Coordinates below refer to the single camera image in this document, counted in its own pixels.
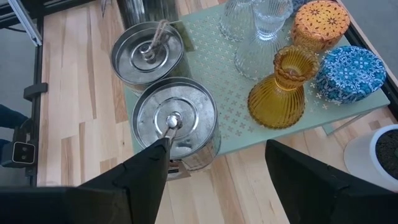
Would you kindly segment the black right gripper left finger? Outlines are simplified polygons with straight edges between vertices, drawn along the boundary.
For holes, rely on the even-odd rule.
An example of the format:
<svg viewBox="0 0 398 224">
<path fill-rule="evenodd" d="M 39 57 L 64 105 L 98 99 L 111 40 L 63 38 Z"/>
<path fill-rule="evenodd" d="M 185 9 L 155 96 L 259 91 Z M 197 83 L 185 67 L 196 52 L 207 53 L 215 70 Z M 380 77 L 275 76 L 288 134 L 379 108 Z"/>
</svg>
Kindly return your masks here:
<svg viewBox="0 0 398 224">
<path fill-rule="evenodd" d="M 1 223 L 155 223 L 169 159 L 162 138 L 78 187 L 3 187 Z"/>
</svg>

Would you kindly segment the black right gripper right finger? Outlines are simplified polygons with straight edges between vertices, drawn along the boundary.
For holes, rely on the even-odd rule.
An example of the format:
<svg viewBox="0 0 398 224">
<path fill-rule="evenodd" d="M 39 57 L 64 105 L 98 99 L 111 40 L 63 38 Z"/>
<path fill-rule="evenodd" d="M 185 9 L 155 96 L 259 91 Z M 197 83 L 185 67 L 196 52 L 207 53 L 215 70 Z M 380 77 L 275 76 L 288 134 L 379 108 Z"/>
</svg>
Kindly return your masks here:
<svg viewBox="0 0 398 224">
<path fill-rule="evenodd" d="M 266 164 L 290 223 L 397 224 L 397 194 L 390 190 L 273 139 Z"/>
</svg>

